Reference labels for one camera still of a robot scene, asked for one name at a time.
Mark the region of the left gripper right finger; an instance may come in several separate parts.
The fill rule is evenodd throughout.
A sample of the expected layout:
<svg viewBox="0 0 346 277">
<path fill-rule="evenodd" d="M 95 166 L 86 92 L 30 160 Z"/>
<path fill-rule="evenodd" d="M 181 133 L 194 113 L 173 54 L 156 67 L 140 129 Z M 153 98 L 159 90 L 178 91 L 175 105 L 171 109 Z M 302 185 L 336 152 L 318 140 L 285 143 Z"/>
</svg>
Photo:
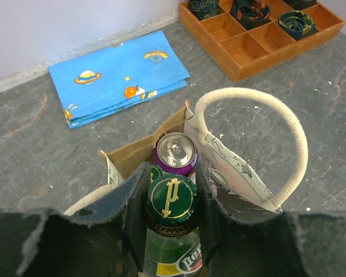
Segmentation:
<svg viewBox="0 0 346 277">
<path fill-rule="evenodd" d="M 208 276 L 346 276 L 346 211 L 267 211 L 199 164 L 200 240 Z"/>
</svg>

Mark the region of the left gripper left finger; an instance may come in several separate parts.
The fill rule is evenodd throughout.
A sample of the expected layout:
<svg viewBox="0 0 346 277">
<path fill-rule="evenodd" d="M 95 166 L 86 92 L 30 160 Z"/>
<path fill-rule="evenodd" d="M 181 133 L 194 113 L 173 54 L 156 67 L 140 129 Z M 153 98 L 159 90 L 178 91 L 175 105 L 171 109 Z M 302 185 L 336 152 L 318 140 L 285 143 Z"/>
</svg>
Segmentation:
<svg viewBox="0 0 346 277">
<path fill-rule="evenodd" d="M 0 276 L 137 276 L 150 165 L 73 216 L 48 208 L 0 209 Z"/>
</svg>

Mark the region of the burlap canvas tote bag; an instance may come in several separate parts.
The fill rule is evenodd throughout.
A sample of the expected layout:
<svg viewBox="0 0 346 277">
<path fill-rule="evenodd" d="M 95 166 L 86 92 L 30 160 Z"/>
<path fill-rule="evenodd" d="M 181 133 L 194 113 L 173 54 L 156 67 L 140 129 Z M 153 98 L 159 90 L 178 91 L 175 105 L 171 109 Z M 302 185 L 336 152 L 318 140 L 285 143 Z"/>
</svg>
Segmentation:
<svg viewBox="0 0 346 277">
<path fill-rule="evenodd" d="M 283 117 L 294 136 L 295 169 L 283 188 L 276 194 L 271 193 L 244 159 L 228 149 L 206 126 L 205 108 L 213 102 L 230 98 L 254 100 L 274 109 Z M 271 212 L 281 212 L 282 203 L 298 187 L 306 172 L 308 162 L 306 135 L 297 116 L 287 105 L 276 97 L 255 89 L 221 88 L 200 97 L 193 111 L 190 110 L 189 102 L 186 102 L 154 133 L 112 152 L 99 151 L 100 157 L 107 165 L 107 183 L 78 200 L 64 212 L 64 215 L 74 215 L 78 210 L 119 187 L 142 162 L 151 158 L 158 140 L 169 132 L 183 132 L 188 135 L 198 148 L 199 160 L 211 162 L 216 170 L 224 174 L 231 190 L 249 202 Z"/>
</svg>

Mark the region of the green glass bottle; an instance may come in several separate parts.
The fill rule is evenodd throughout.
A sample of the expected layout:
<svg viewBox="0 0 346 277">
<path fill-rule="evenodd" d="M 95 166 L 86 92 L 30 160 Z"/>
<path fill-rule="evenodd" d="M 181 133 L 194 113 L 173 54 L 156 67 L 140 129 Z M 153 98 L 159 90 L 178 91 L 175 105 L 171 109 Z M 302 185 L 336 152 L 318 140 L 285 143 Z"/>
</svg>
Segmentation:
<svg viewBox="0 0 346 277">
<path fill-rule="evenodd" d="M 160 166 L 155 165 L 155 164 L 152 164 L 152 165 L 150 166 L 151 183 L 152 183 L 155 179 L 157 179 L 157 178 L 163 176 L 164 174 L 165 174 L 165 173 L 164 173 L 164 171 L 162 170 L 162 168 L 161 168 Z"/>
<path fill-rule="evenodd" d="M 165 174 L 146 193 L 143 276 L 195 276 L 202 268 L 200 193 L 187 177 Z"/>
</svg>

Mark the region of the purple soda can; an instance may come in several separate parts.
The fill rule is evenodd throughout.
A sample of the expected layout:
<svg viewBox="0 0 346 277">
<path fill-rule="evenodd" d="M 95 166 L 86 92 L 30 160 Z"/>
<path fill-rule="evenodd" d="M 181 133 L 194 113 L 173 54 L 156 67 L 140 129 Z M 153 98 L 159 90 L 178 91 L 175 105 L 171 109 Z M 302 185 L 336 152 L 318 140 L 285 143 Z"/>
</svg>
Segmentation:
<svg viewBox="0 0 346 277">
<path fill-rule="evenodd" d="M 181 132 L 165 134 L 153 150 L 155 164 L 166 173 L 188 176 L 198 162 L 198 149 L 193 140 Z"/>
</svg>

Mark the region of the red cola can front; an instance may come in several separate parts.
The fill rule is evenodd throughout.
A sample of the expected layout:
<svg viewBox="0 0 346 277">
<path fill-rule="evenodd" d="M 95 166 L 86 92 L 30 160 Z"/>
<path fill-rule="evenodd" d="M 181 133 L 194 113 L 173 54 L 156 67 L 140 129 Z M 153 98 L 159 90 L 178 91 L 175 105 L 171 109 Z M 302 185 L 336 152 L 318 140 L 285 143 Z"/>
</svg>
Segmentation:
<svg viewBox="0 0 346 277">
<path fill-rule="evenodd" d="M 196 172 L 190 173 L 187 177 L 193 184 L 196 184 Z"/>
</svg>

